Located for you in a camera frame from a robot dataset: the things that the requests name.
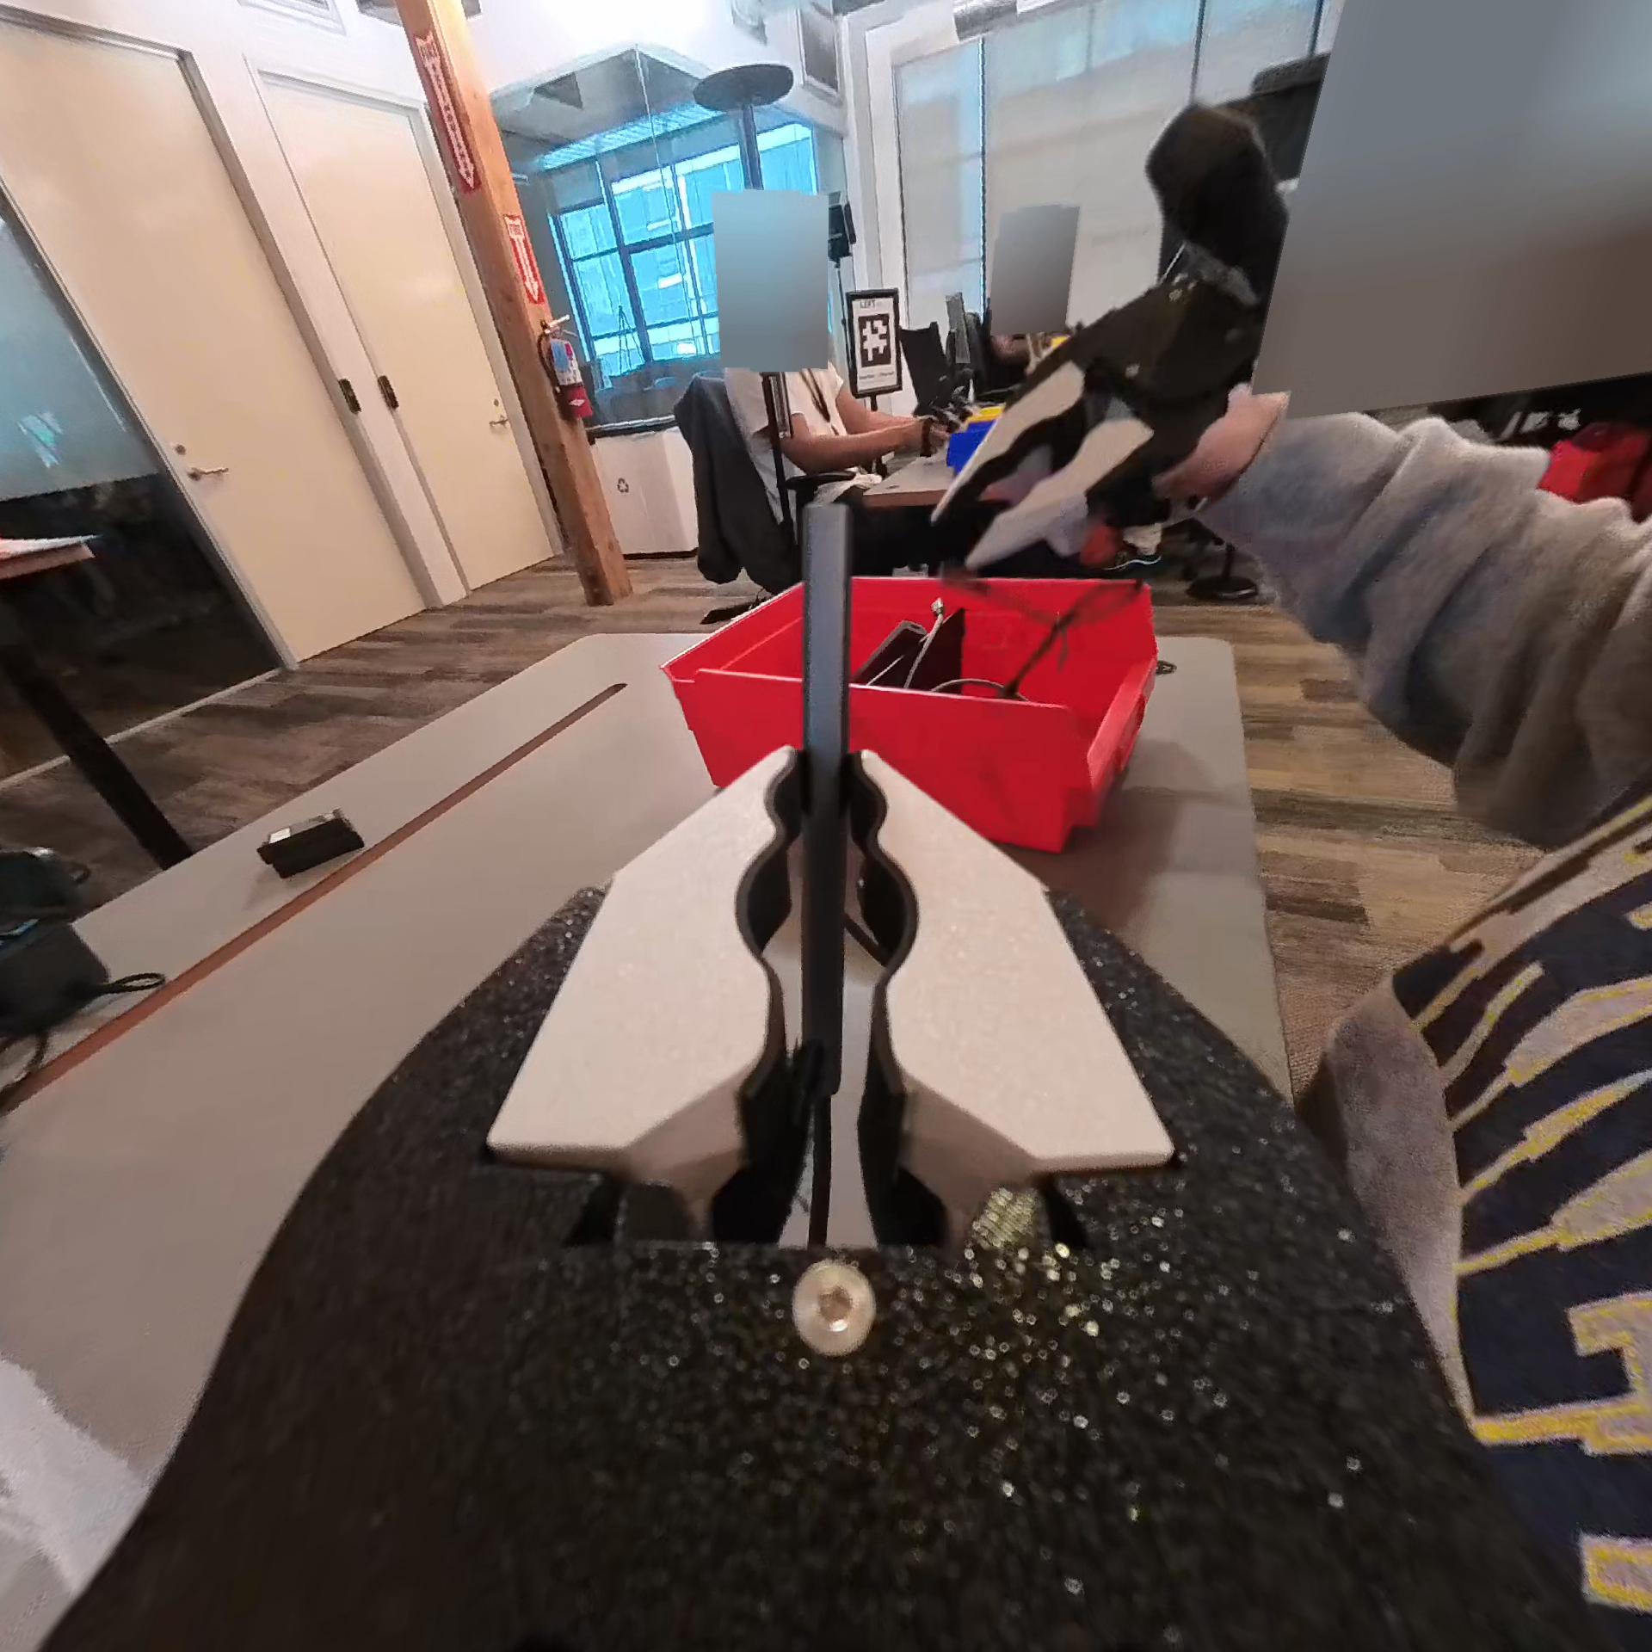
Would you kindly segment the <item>printed marker frame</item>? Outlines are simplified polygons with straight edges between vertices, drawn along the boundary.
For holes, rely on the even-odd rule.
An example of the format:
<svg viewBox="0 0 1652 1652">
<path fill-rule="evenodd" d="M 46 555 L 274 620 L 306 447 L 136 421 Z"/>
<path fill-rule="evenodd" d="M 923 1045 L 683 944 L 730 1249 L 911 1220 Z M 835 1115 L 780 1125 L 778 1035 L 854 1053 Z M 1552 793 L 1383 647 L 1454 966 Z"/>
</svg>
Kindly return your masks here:
<svg viewBox="0 0 1652 1652">
<path fill-rule="evenodd" d="M 848 384 L 862 402 L 903 390 L 901 295 L 894 287 L 844 295 Z"/>
</svg>

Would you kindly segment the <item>cream door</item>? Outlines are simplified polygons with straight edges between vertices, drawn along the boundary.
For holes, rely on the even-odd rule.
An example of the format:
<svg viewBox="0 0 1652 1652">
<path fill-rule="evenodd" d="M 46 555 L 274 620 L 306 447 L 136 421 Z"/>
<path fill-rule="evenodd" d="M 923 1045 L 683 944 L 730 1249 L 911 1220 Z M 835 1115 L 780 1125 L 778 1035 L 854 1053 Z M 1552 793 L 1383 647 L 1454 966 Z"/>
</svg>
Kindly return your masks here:
<svg viewBox="0 0 1652 1652">
<path fill-rule="evenodd" d="M 182 57 L 3 42 L 7 199 L 282 655 L 422 612 Z"/>
<path fill-rule="evenodd" d="M 555 555 L 518 404 L 424 109 L 258 71 L 260 95 L 370 370 L 365 407 L 396 431 L 441 537 L 441 590 L 477 592 Z"/>
</svg>

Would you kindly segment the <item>small black device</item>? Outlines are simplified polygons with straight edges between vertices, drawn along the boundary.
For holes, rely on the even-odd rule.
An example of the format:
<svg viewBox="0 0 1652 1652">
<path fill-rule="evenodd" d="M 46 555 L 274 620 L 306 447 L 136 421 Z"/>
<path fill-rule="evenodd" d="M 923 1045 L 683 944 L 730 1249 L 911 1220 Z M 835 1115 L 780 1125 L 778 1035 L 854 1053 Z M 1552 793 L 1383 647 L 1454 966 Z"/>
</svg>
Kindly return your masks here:
<svg viewBox="0 0 1652 1652">
<path fill-rule="evenodd" d="M 258 844 L 260 862 L 284 881 L 308 876 L 367 848 L 363 834 L 341 811 L 284 824 Z"/>
</svg>

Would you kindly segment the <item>black office chair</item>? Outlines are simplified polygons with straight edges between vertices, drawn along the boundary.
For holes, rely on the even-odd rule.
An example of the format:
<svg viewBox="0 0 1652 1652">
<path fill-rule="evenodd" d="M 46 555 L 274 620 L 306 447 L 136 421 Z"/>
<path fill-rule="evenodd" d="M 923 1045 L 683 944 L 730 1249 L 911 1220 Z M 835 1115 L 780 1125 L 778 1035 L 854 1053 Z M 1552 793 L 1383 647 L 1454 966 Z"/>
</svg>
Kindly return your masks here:
<svg viewBox="0 0 1652 1652">
<path fill-rule="evenodd" d="M 675 423 L 691 455 L 701 575 L 719 586 L 748 577 L 766 594 L 797 586 L 797 518 L 823 488 L 848 482 L 850 472 L 787 478 L 787 504 L 774 506 L 723 378 L 693 378 L 675 404 Z"/>
</svg>

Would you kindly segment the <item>black computer monitor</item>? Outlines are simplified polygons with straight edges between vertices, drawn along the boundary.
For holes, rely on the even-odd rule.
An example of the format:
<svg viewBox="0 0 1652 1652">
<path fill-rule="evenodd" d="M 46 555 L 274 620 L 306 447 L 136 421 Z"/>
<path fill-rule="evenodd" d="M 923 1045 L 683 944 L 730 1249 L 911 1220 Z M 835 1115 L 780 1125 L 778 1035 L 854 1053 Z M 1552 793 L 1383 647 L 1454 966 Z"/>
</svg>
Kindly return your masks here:
<svg viewBox="0 0 1652 1652">
<path fill-rule="evenodd" d="M 966 407 L 980 405 L 992 390 L 992 356 L 980 315 L 970 311 L 962 293 L 945 301 L 947 329 L 901 329 L 901 356 L 915 390 L 917 413 L 960 419 Z"/>
</svg>

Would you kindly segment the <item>person's right hand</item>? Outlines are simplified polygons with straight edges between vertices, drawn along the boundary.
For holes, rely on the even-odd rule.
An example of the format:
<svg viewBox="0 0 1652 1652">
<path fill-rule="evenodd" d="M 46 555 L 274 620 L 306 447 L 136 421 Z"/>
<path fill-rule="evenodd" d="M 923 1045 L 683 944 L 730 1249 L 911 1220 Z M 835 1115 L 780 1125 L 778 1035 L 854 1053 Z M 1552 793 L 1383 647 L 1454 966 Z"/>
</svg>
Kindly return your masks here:
<svg viewBox="0 0 1652 1652">
<path fill-rule="evenodd" d="M 1236 386 L 1224 415 L 1208 425 L 1191 455 L 1155 476 L 1155 494 L 1193 510 L 1218 502 L 1261 455 L 1289 405 L 1289 392 L 1257 394 L 1250 384 Z"/>
</svg>

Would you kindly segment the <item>white recycling cabinet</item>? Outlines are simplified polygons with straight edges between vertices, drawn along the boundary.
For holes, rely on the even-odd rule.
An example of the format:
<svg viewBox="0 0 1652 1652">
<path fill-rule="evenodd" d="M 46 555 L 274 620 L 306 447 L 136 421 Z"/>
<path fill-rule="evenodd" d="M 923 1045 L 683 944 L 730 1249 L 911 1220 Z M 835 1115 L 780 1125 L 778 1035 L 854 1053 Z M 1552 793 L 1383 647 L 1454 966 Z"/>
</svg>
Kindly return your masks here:
<svg viewBox="0 0 1652 1652">
<path fill-rule="evenodd" d="M 628 561 L 697 557 L 693 461 L 675 423 L 605 427 L 593 459 Z"/>
</svg>

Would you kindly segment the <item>black floor lamp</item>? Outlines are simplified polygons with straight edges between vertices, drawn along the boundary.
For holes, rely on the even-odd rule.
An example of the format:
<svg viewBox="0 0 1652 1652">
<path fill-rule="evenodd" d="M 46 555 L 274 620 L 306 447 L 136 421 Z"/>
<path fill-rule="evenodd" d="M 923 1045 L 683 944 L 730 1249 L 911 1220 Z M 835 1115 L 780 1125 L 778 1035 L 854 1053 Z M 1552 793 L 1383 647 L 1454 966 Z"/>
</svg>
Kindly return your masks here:
<svg viewBox="0 0 1652 1652">
<path fill-rule="evenodd" d="M 770 191 L 758 148 L 758 109 L 768 109 L 793 89 L 782 65 L 754 63 L 707 75 L 695 101 L 736 120 L 744 189 L 713 195 L 721 358 L 728 370 L 780 378 L 805 366 L 805 317 L 809 278 L 799 256 L 807 254 L 813 199 Z"/>
</svg>

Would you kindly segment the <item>person's right forearm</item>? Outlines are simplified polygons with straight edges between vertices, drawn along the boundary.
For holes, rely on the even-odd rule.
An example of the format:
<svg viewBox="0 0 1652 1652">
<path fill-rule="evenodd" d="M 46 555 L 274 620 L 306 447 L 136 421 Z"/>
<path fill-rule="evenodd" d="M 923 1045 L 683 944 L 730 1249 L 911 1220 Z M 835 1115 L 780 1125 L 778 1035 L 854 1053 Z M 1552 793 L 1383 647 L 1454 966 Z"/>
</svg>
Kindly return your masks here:
<svg viewBox="0 0 1652 1652">
<path fill-rule="evenodd" d="M 1275 413 L 1242 457 L 1179 490 L 1466 817 L 1556 850 L 1649 797 L 1651 535 L 1623 502 L 1436 419 Z"/>
</svg>

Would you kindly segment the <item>wooden post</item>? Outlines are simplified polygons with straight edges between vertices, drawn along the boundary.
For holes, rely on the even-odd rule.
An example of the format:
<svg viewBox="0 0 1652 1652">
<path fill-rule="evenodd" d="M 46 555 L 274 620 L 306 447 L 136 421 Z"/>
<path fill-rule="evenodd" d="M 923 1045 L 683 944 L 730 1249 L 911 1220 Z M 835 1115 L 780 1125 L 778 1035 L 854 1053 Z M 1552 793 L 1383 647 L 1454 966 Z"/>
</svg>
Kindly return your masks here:
<svg viewBox="0 0 1652 1652">
<path fill-rule="evenodd" d="M 441 40 L 467 114 L 471 144 L 483 168 L 483 187 L 471 195 L 459 193 L 453 185 L 445 142 L 433 128 L 449 185 L 457 195 L 461 223 L 483 278 L 488 309 L 524 411 L 528 441 L 547 482 L 565 549 L 581 577 L 587 602 L 614 606 L 628 600 L 632 581 L 614 535 L 587 425 L 563 413 L 538 358 L 540 317 L 553 315 L 549 305 L 538 309 L 526 301 L 510 258 L 502 217 L 520 215 L 526 223 L 528 219 L 471 44 L 465 8 L 461 2 L 398 2 L 396 10 L 410 50 L 410 38 L 420 32 L 433 32 Z"/>
</svg>

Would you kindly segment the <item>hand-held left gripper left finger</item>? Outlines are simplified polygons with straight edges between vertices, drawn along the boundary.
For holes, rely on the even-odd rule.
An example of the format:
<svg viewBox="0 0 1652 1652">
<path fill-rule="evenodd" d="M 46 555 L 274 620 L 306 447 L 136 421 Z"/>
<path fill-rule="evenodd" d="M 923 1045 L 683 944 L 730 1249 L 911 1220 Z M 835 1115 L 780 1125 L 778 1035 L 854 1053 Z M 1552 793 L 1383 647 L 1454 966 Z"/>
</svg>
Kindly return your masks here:
<svg viewBox="0 0 1652 1652">
<path fill-rule="evenodd" d="M 510 1165 L 665 1186 L 719 1241 L 776 1241 L 799 1190 L 780 978 L 799 754 L 780 748 L 630 860 L 488 1129 Z"/>
</svg>

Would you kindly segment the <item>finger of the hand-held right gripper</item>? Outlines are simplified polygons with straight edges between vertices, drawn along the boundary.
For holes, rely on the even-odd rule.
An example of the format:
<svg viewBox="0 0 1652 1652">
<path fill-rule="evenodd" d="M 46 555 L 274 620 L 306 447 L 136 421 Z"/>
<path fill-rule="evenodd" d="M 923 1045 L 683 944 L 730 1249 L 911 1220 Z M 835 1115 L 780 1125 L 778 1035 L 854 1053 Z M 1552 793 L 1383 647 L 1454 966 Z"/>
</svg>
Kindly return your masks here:
<svg viewBox="0 0 1652 1652">
<path fill-rule="evenodd" d="M 986 527 L 964 569 L 986 573 L 1039 543 L 1075 559 L 1092 518 L 1124 523 L 1141 496 L 1151 494 L 1141 455 L 1153 437 L 1153 427 L 1136 417 L 1096 425 L 1063 468 Z"/>
<path fill-rule="evenodd" d="M 935 527 L 1014 510 L 1080 453 L 1090 433 L 1084 364 L 1045 364 L 992 423 L 935 506 Z"/>
</svg>

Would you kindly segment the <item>wooden side table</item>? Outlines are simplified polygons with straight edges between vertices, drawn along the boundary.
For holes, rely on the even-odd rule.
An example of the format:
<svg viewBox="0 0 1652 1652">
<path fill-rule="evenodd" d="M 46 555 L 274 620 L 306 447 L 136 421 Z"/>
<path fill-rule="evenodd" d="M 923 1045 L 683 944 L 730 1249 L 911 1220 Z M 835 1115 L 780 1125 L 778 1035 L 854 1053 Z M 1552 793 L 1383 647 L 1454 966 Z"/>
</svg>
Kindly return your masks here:
<svg viewBox="0 0 1652 1652">
<path fill-rule="evenodd" d="M 85 565 L 91 559 L 93 551 L 85 539 L 5 539 L 3 582 L 11 586 L 42 573 Z M 72 767 L 160 870 L 172 870 L 193 856 L 193 846 L 156 799 L 40 663 L 20 620 L 9 606 L 3 608 L 3 677 L 52 734 Z"/>
</svg>

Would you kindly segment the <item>red fire extinguisher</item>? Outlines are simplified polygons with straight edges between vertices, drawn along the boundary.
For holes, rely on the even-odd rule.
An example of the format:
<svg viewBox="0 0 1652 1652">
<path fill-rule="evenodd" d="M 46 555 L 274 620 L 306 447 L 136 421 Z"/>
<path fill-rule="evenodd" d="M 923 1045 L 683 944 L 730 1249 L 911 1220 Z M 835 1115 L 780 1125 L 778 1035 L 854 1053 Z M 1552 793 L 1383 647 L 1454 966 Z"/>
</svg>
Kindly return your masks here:
<svg viewBox="0 0 1652 1652">
<path fill-rule="evenodd" d="M 536 337 L 538 358 L 563 413 L 571 421 L 591 425 L 595 409 L 587 384 L 587 372 L 575 346 L 565 337 L 563 321 L 565 319 L 540 317 L 540 333 Z"/>
</svg>

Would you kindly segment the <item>office desk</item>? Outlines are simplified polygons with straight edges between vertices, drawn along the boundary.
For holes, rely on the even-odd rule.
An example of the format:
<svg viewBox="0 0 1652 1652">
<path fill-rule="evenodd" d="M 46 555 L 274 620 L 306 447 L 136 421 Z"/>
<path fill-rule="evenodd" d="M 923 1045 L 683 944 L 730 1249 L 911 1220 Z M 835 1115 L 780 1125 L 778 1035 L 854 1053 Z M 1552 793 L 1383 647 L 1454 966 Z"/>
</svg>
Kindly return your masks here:
<svg viewBox="0 0 1652 1652">
<path fill-rule="evenodd" d="M 868 510 L 935 512 L 957 478 L 945 455 L 911 459 L 878 484 L 860 488 L 860 502 Z"/>
</svg>

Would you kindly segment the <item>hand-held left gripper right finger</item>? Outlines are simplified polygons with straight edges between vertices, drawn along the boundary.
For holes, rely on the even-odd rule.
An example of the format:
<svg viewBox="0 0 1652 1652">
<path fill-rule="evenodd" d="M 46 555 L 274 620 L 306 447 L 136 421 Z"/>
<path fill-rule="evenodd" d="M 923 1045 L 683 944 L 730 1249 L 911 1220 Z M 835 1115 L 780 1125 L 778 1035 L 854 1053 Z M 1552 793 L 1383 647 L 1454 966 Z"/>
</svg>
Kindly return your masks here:
<svg viewBox="0 0 1652 1652">
<path fill-rule="evenodd" d="M 1045 883 L 876 754 L 846 787 L 860 923 L 884 954 L 858 1119 L 878 1245 L 959 1245 L 1000 1190 L 1169 1167 Z"/>
</svg>

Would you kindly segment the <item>person's patterned sweater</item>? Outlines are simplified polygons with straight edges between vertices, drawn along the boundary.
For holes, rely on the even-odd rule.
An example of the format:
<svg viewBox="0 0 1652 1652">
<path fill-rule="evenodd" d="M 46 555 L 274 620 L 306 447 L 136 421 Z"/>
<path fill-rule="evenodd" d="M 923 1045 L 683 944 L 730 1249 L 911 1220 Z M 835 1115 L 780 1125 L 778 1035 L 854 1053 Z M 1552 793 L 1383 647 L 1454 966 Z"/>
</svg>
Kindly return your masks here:
<svg viewBox="0 0 1652 1652">
<path fill-rule="evenodd" d="M 1649 793 L 1358 1001 L 1299 1112 L 1517 1513 L 1649 1648 Z"/>
</svg>

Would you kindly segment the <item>red plastic bin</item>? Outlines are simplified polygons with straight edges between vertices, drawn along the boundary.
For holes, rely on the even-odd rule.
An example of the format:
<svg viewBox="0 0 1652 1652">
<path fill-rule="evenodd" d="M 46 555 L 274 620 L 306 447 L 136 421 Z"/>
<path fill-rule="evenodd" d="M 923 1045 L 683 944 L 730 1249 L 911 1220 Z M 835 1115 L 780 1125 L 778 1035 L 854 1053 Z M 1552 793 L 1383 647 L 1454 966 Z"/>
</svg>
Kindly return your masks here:
<svg viewBox="0 0 1652 1652">
<path fill-rule="evenodd" d="M 719 789 L 801 744 L 801 592 L 665 665 Z M 856 579 L 852 675 L 900 622 L 966 610 L 964 681 L 945 693 L 850 687 L 850 748 L 876 754 L 978 834 L 1059 854 L 1096 824 L 1143 730 L 1159 645 L 1126 581 Z"/>
<path fill-rule="evenodd" d="M 1651 516 L 1651 425 L 1604 421 L 1564 435 L 1539 482 L 1572 504 L 1617 500 L 1637 523 Z"/>
</svg>

